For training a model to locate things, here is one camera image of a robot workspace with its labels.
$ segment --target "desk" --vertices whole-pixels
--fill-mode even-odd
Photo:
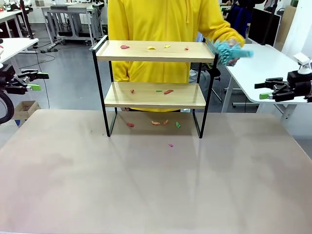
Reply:
[[[310,234],[312,163],[278,120],[209,113],[206,128],[121,112],[108,138],[100,111],[38,110],[0,150],[0,230]]]
[[[94,8],[92,3],[67,3],[67,9],[51,9],[51,5],[40,7],[44,17],[44,22],[49,34],[51,45],[55,46],[54,39],[60,40],[90,40],[92,46],[94,46],[94,39],[98,39],[103,36],[103,31],[100,25],[100,16],[98,15],[97,8]],[[70,24],[70,30],[72,36],[61,35],[60,32],[64,33],[64,24],[67,24],[65,14],[68,15]],[[86,14],[87,23],[89,29],[89,37],[80,36],[79,33],[82,31],[80,14]]]
[[[10,37],[12,37],[12,35],[11,35],[11,32],[10,32],[8,21],[12,20],[12,19],[14,19],[14,21],[15,21],[15,25],[16,25],[16,27],[18,29],[18,32],[19,32],[19,37],[20,38],[23,37],[23,35],[22,35],[21,31],[20,31],[20,26],[19,26],[18,18],[17,18],[17,14],[19,14],[21,12],[22,12],[21,10],[19,10],[19,11],[10,11],[10,12],[7,12],[7,11],[0,12],[0,23],[5,22],[5,26],[6,26],[6,29],[8,30],[8,34],[9,34]]]
[[[27,49],[29,46],[35,44],[39,40],[29,38],[3,38],[3,53],[0,55],[0,63],[10,60],[16,73],[20,73],[19,66],[14,58],[19,52]]]
[[[295,97],[294,100],[279,103],[269,99],[260,100],[260,94],[269,93],[272,90],[267,88],[254,89],[254,84],[264,83],[267,78],[283,77],[284,80],[287,80],[288,72],[298,70],[299,65],[270,45],[245,44],[243,49],[252,50],[254,56],[252,58],[241,58],[234,67],[226,67],[231,74],[231,80],[224,99],[222,112],[226,112],[228,109],[234,81],[251,102],[274,104],[277,108],[280,108],[283,112],[282,121],[289,119],[296,105],[309,105],[303,97]]]

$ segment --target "two-tier shelf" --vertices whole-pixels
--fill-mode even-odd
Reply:
[[[127,45],[130,48],[121,49],[122,45]],[[150,46],[156,49],[149,50],[148,47]],[[202,63],[213,63],[213,69],[215,69],[218,61],[218,52],[209,41],[122,41],[108,40],[108,37],[105,36],[93,48],[92,53],[108,137],[111,136],[113,131],[117,116],[117,107],[132,107],[192,109],[198,136],[202,138],[214,78],[210,79],[208,95],[205,100],[199,87],[201,67]],[[103,96],[98,60],[109,62],[112,83],[106,98]],[[197,84],[114,82],[111,61],[199,62]],[[174,90],[169,95],[164,95],[163,92],[156,92],[156,90],[165,91],[169,89]],[[108,124],[105,107],[115,108],[115,116],[110,125]],[[204,109],[201,128],[198,125],[195,109]]]

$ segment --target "black monitor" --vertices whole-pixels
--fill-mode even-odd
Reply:
[[[253,40],[259,44],[262,43],[269,25],[270,16],[270,12],[262,11],[256,8],[253,9],[252,21],[250,23],[248,34],[248,38],[250,40]],[[279,22],[280,16],[274,15],[265,44],[274,46]]]

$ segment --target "wooden shelf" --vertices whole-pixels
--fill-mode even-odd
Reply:
[[[121,49],[122,45],[130,48]],[[203,42],[108,40],[97,52],[101,61],[213,62],[214,58]]]
[[[165,95],[169,89],[173,92]],[[113,82],[105,98],[106,107],[205,109],[205,105],[198,84]]]

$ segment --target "yellow hoodie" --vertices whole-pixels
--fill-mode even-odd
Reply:
[[[109,0],[111,40],[195,41],[197,32],[210,40],[244,38],[223,20],[218,0]],[[115,61],[115,81],[188,83],[190,63]],[[172,111],[171,109],[139,109]]]

